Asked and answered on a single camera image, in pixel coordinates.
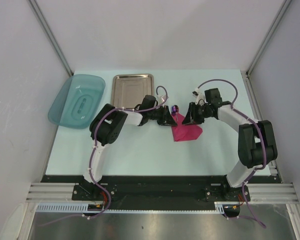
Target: metal tray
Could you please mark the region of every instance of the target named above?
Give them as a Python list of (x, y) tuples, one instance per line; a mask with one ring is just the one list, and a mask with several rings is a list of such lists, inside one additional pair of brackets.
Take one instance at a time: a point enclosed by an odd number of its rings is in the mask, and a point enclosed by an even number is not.
[(154, 95), (154, 76), (126, 74), (113, 78), (111, 104), (117, 108), (132, 109), (141, 104), (145, 95)]

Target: white robotic arm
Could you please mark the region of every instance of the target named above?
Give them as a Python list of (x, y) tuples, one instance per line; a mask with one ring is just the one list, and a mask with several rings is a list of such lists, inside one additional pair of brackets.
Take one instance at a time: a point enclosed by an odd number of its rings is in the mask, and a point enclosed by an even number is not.
[[(124, 121), (124, 125), (134, 125), (138, 126), (141, 123), (143, 116), (140, 113), (132, 112), (132, 111), (121, 111), (126, 114), (126, 119)], [(102, 145), (101, 142), (97, 141), (95, 146), (95, 141), (93, 141), (93, 148), (96, 148), (94, 155), (92, 156), (92, 164), (91, 164), (91, 172), (93, 178), (98, 182), (102, 178), (103, 175), (103, 168), (105, 163), (105, 158), (107, 152), (109, 150), (110, 144)], [(89, 171), (86, 171), (83, 174), (84, 179), (88, 182), (92, 183), (92, 179), (90, 177)]]
[[(266, 153), (266, 163), (277, 158), (277, 146), (274, 137), (272, 124), (267, 121), (245, 118), (244, 114), (239, 114), (234, 110), (229, 101), (222, 101), (217, 88), (206, 90), (205, 96), (199, 92), (198, 88), (193, 92), (196, 102), (190, 102), (188, 112), (183, 120), (183, 125), (202, 124), (206, 118), (214, 117), (217, 120), (228, 124), (238, 133), (238, 156), (239, 161), (232, 171), (226, 175), (229, 188), (238, 188), (252, 172), (262, 167), (264, 162), (263, 149), (260, 143), (258, 130), (252, 122), (256, 123), (262, 134)], [(201, 104), (198, 98), (204, 99)]]

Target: magenta fabric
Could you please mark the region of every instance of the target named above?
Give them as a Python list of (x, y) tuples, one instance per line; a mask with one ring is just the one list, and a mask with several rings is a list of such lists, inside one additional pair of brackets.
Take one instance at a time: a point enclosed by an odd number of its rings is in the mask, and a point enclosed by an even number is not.
[(182, 125), (182, 121), (185, 119), (183, 115), (178, 113), (177, 117), (172, 117), (178, 123), (178, 126), (171, 127), (175, 142), (196, 140), (202, 134), (203, 130), (198, 125)]

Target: translucent blue container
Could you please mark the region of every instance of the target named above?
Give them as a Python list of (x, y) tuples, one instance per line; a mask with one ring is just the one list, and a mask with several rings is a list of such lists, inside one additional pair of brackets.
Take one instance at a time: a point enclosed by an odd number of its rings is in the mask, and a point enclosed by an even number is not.
[(99, 76), (71, 76), (49, 110), (49, 121), (67, 128), (87, 128), (96, 114), (105, 86), (105, 81)]

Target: gray wall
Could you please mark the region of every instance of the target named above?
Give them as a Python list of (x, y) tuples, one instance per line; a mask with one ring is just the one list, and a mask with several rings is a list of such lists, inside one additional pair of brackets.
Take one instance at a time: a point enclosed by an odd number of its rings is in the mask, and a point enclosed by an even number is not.
[(284, 0), (38, 0), (73, 70), (246, 70)]
[(300, 0), (295, 0), (251, 76), (261, 113), (272, 121), (278, 165), (300, 201)]
[(0, 1), (0, 230), (42, 171), (66, 78), (27, 1)]

